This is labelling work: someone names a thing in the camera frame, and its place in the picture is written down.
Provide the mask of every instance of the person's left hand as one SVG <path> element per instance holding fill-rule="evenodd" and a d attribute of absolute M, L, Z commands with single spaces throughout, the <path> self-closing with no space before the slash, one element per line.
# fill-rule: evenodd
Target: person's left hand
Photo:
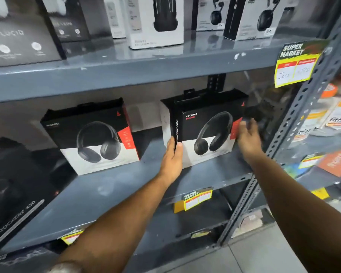
<path fill-rule="evenodd" d="M 172 136 L 168 141 L 167 150 L 163 156 L 158 173 L 158 176 L 164 179 L 167 186 L 170 186 L 182 171 L 183 145 L 181 142 L 178 142 L 176 151 L 174 151 L 174 144 L 175 141 Z"/>

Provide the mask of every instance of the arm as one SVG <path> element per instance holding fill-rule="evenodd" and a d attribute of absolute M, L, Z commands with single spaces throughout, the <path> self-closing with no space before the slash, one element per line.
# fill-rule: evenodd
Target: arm
<path fill-rule="evenodd" d="M 174 151 L 172 137 L 159 173 L 132 196 L 104 213 L 59 257 L 59 263 L 86 273 L 122 272 L 141 240 L 167 188 L 182 170 L 182 143 Z"/>
<path fill-rule="evenodd" d="M 249 130 L 241 122 L 238 142 L 279 228 L 306 270 L 341 272 L 341 213 L 264 154 L 254 119 Z"/>

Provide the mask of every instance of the headphone box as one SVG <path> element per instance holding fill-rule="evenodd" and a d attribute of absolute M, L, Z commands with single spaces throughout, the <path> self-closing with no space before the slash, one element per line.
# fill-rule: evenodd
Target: headphone box
<path fill-rule="evenodd" d="M 60 59 L 35 0 L 0 0 L 0 67 Z"/>
<path fill-rule="evenodd" d="M 125 38 L 125 23 L 120 0 L 104 0 L 112 38 Z"/>
<path fill-rule="evenodd" d="M 248 96 L 237 90 L 186 90 L 161 100 L 164 145 L 171 136 L 183 144 L 183 168 L 232 151 Z"/>
<path fill-rule="evenodd" d="M 139 161 L 123 99 L 48 110 L 44 129 L 78 175 Z"/>
<path fill-rule="evenodd" d="M 45 8 L 61 42 L 89 40 L 80 0 L 37 0 Z"/>
<path fill-rule="evenodd" d="M 0 138 L 0 248 L 58 193 L 29 150 Z"/>
<path fill-rule="evenodd" d="M 193 0 L 192 30 L 223 31 L 231 0 Z"/>
<path fill-rule="evenodd" d="M 288 0 L 231 0 L 224 37 L 247 40 L 272 37 Z"/>
<path fill-rule="evenodd" d="M 120 0 L 131 49 L 183 44 L 184 0 Z"/>

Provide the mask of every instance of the finger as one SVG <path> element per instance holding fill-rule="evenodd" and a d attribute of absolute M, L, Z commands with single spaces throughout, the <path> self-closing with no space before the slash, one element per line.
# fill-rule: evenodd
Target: finger
<path fill-rule="evenodd" d="M 183 144 L 181 142 L 177 143 L 176 151 L 174 152 L 174 157 L 173 159 L 179 159 L 182 161 L 182 156 L 183 156 Z"/>
<path fill-rule="evenodd" d="M 164 154 L 165 156 L 169 155 L 169 156 L 173 157 L 173 155 L 174 155 L 174 144 L 175 144 L 174 137 L 171 136 L 171 138 L 169 139 L 168 144 L 167 144 L 167 150 L 165 151 L 165 154 Z"/>
<path fill-rule="evenodd" d="M 256 120 L 254 120 L 254 118 L 251 118 L 251 121 L 250 121 L 250 134 L 259 135 L 258 123 L 256 122 Z"/>
<path fill-rule="evenodd" d="M 241 121 L 239 124 L 239 137 L 246 135 L 248 133 L 248 129 L 246 128 L 246 122 Z"/>

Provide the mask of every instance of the hand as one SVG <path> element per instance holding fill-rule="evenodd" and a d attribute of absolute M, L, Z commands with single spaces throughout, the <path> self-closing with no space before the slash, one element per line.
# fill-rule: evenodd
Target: hand
<path fill-rule="evenodd" d="M 258 131 L 256 120 L 251 119 L 250 128 L 247 129 L 246 122 L 241 121 L 239 126 L 239 138 L 237 143 L 241 149 L 245 161 L 250 164 L 253 159 L 265 155 L 261 149 L 261 139 Z"/>
<path fill-rule="evenodd" d="M 182 171 L 182 155 L 183 145 L 181 142 L 177 143 L 176 151 L 174 151 L 174 137 L 172 136 L 167 144 L 167 150 L 163 156 L 162 163 L 158 176 L 164 178 L 166 184 L 170 186 Z"/>

